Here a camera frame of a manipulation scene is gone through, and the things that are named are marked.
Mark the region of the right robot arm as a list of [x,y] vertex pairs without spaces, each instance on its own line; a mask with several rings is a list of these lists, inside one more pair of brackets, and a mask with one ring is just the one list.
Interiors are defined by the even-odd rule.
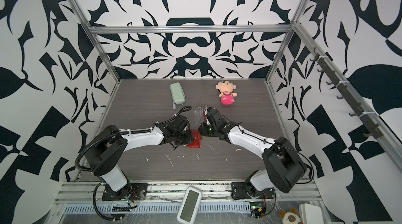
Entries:
[[254,172],[245,180],[249,194],[274,187],[289,193],[307,171],[305,163],[288,139],[257,135],[240,123],[226,119],[216,108],[209,107],[201,114],[204,120],[198,130],[202,136],[217,137],[238,145],[263,160],[265,169]]

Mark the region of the clear plastic card box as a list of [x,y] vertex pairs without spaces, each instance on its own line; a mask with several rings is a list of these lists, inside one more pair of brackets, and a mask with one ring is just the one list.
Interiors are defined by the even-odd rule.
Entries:
[[206,105],[197,107],[195,109],[194,117],[195,117],[196,126],[200,126],[203,123],[207,123],[207,117],[206,117],[207,109],[208,109],[208,106],[206,106]]

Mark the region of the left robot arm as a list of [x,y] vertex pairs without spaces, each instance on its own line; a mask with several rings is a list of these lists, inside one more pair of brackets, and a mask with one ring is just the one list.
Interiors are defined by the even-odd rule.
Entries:
[[78,154],[74,165],[90,172],[115,192],[128,192],[129,180],[118,166],[122,155],[136,148],[170,144],[173,148],[194,141],[188,119],[182,115],[157,122],[150,128],[120,130],[110,125],[98,134]]

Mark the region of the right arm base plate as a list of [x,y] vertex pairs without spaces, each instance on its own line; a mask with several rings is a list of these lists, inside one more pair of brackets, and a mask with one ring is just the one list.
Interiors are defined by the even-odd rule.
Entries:
[[234,200],[244,199],[273,199],[275,196],[274,188],[267,188],[263,191],[255,189],[251,183],[246,182],[232,182],[231,183],[231,198]]

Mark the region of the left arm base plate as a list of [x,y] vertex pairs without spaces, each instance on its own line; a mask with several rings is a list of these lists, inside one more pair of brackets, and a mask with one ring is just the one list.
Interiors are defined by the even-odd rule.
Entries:
[[103,201],[119,201],[124,198],[128,198],[129,201],[137,201],[146,197],[147,183],[131,183],[130,185],[124,186],[119,191],[113,191],[112,188],[106,184],[102,200]]

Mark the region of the red card holder wallet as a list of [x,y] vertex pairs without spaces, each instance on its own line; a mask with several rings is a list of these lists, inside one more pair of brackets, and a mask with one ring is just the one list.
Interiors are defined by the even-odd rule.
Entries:
[[202,136],[198,130],[192,130],[193,141],[187,145],[188,148],[199,149],[201,147]]

